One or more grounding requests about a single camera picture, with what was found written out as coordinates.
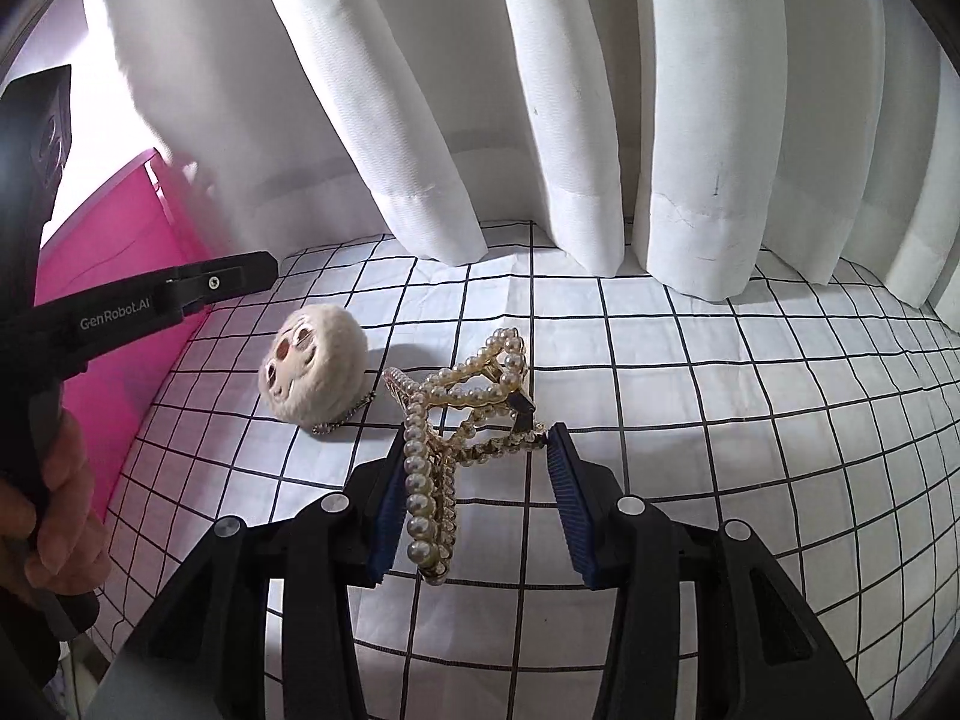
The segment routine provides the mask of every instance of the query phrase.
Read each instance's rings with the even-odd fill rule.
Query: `black plastic mount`
[[[94,357],[178,324],[203,305],[261,292],[277,280],[277,261],[256,252],[141,274],[35,306],[43,226],[71,139],[68,66],[8,84],[0,97],[0,479],[30,500],[37,522],[50,501],[40,463],[59,432],[62,382]],[[17,570],[36,539],[36,531],[27,541],[5,539]],[[60,641],[88,630],[99,613],[92,592],[34,589],[32,601]],[[12,646],[0,632],[0,664],[16,662]],[[0,669],[0,706],[44,706],[21,672]],[[19,716],[31,715],[45,711]]]
[[[698,720],[870,720],[827,632],[749,525],[685,525],[624,496],[561,422],[548,454],[555,493],[580,497],[572,508],[557,495],[574,565],[592,589],[618,588],[594,720],[674,716],[681,581],[697,593]]]
[[[403,429],[342,493],[248,528],[222,517],[110,666],[88,720],[262,720],[267,594],[283,585],[287,720],[366,720],[347,586],[383,580],[400,540]]]

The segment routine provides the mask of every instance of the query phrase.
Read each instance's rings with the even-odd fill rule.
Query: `genrobot.ai logo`
[[[94,327],[100,327],[102,324],[107,324],[108,322],[116,322],[117,319],[122,317],[131,317],[133,314],[136,314],[139,311],[143,311],[145,308],[150,308],[150,298],[141,298],[139,302],[133,301],[126,306],[120,306],[120,308],[109,308],[107,311],[96,314],[95,317],[84,317],[80,320],[80,330],[91,330]]]

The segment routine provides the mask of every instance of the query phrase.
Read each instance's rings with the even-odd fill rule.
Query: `pink bin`
[[[83,201],[40,250],[35,303],[208,257],[172,183],[165,163],[151,149]],[[93,508],[101,519],[152,399],[205,316],[194,314],[104,354],[65,383],[64,407],[83,426],[96,475]]]

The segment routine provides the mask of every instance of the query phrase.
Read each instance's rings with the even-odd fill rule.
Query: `human hand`
[[[90,511],[94,480],[83,434],[67,410],[40,473],[50,490],[50,505],[40,522],[37,550],[24,566],[25,576],[0,541],[0,586],[27,603],[31,586],[80,595],[103,584],[110,568],[107,529]],[[35,525],[34,506],[19,490],[0,481],[0,536],[27,538]]]

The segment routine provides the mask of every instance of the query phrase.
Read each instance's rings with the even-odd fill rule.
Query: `finger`
[[[0,536],[27,538],[37,525],[37,511],[30,501],[6,482],[0,482]]]
[[[93,563],[107,544],[107,528],[99,521],[96,514],[90,512],[86,518],[85,528],[64,567],[59,570],[58,576],[76,573]],[[28,557],[24,572],[27,580],[35,587],[45,587],[50,584],[54,575],[43,565],[40,557],[33,553]]]
[[[37,552],[51,574],[58,574],[73,552],[90,511],[93,471],[80,466],[51,496],[37,532]]]
[[[56,576],[47,589],[59,595],[82,595],[102,586],[110,573],[110,557],[107,550],[100,552],[93,563],[82,570]]]
[[[58,490],[86,463],[83,431],[72,413],[64,409],[59,431],[43,459],[41,475],[48,490]]]

